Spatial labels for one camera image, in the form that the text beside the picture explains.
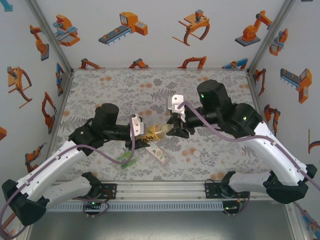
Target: green object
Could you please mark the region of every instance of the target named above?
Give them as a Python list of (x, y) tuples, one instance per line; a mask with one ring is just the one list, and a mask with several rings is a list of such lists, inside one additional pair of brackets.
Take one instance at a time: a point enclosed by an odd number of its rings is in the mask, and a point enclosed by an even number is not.
[[(130, 155), (131, 155), (131, 151), (127, 151), (125, 154), (123, 154), (122, 156), (117, 157), (116, 159), (117, 159), (119, 162), (125, 162), (125, 161), (128, 160), (128, 158), (130, 157)], [(130, 161), (130, 162), (128, 162), (128, 163), (126, 163), (126, 164), (119, 165), (119, 166), (117, 166), (116, 168), (117, 168), (117, 169), (120, 168), (120, 169), (124, 170), (124, 169), (126, 169), (127, 167), (130, 167), (130, 166), (132, 166), (132, 165), (135, 164), (135, 163), (137, 163), (137, 158), (136, 158), (135, 156), (133, 156), (133, 157), (131, 158), (131, 161)]]
[(129, 167), (129, 166), (131, 166), (131, 165), (133, 165), (133, 164), (135, 164), (135, 163), (137, 163), (137, 161), (132, 158), (132, 160), (131, 160), (130, 162), (121, 165), (121, 168), (122, 168), (122, 169), (126, 169), (127, 167)]

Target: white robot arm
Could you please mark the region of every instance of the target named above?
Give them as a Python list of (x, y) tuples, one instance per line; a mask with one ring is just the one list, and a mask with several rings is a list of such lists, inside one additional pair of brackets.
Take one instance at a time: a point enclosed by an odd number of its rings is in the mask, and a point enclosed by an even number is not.
[(111, 103), (105, 103), (95, 110), (94, 118), (89, 119), (83, 126), (77, 128), (62, 147), (58, 149), (39, 167), (18, 181), (7, 180), (2, 185), (5, 199), (14, 198), (9, 206), (24, 226), (38, 221), (53, 206), (76, 197), (96, 198), (101, 192), (101, 182), (91, 173), (86, 172), (75, 180), (54, 185), (52, 184), (69, 170), (74, 164), (85, 159), (93, 151), (111, 140), (125, 141), (129, 149), (148, 147), (149, 145), (136, 136), (143, 135), (145, 126), (138, 115), (130, 117), (128, 125), (117, 125), (119, 108)]
[[(267, 193), (283, 204), (304, 198), (308, 190), (306, 176), (312, 179), (317, 172), (313, 164), (296, 159), (271, 133), (252, 106), (232, 104), (222, 83), (207, 80), (197, 87), (197, 92), (202, 106), (196, 109), (184, 102), (183, 95), (176, 94), (168, 99), (171, 118), (167, 123), (173, 124), (173, 129), (167, 135), (189, 138), (195, 128), (206, 125), (224, 140), (247, 144), (271, 168), (270, 172), (253, 174), (229, 171), (220, 183), (226, 197), (240, 192)], [(235, 139), (217, 132), (211, 126), (213, 124)]]

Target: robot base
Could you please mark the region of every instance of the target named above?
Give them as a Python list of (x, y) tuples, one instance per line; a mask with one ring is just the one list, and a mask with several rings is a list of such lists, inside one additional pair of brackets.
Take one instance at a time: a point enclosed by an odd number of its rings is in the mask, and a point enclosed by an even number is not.
[(45, 55), (40, 54), (40, 55), (41, 55), (41, 61), (44, 61), (44, 60), (46, 60), (46, 59), (49, 58), (49, 44), (47, 43), (47, 44), (45, 45), (45, 47), (46, 47), (46, 53), (45, 53)]
[(244, 47), (246, 47), (246, 46), (249, 46), (249, 45), (252, 45), (252, 44), (255, 44), (255, 43), (257, 43), (257, 42), (260, 42), (260, 38), (258, 38), (258, 37), (256, 37), (254, 40), (252, 40), (252, 41), (243, 41), (242, 40), (242, 36), (240, 36), (240, 37), (238, 37), (238, 38), (236, 38), (235, 39), (235, 41), (238, 43), (238, 44), (240, 44), (240, 45), (242, 45), (242, 46), (244, 46)]

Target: floral tablecloth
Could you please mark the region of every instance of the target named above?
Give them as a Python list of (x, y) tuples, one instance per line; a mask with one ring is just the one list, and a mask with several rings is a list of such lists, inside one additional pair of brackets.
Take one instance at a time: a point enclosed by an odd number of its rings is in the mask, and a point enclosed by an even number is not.
[[(147, 126), (165, 123), (169, 118), (166, 99), (183, 94), (193, 106), (200, 105), (197, 86), (214, 79), (225, 85), (233, 103), (253, 104), (245, 71), (227, 70), (77, 70), (64, 108), (54, 151), (87, 119), (96, 107), (113, 103), (120, 109), (118, 124), (128, 124), (131, 114), (139, 114)], [(97, 153), (66, 171), (60, 180), (73, 180), (82, 173), (92, 172), (104, 181), (203, 181), (220, 180), (228, 171), (259, 173), (269, 167), (255, 152), (242, 143), (229, 143), (215, 136), (206, 127), (196, 128), (190, 139), (166, 137), (155, 144), (170, 157), (161, 165), (146, 149), (136, 151), (139, 161), (118, 171), (114, 164)], [(111, 157), (127, 150), (125, 143), (111, 141), (100, 148)]]

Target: metal floor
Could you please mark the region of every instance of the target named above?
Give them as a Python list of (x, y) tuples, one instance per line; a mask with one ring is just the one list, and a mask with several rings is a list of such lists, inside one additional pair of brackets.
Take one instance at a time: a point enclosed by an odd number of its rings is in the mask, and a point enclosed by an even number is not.
[(109, 212), (96, 219), (82, 213), (47, 212), (29, 240), (291, 240), (285, 207), (252, 201), (226, 218), (220, 211)]

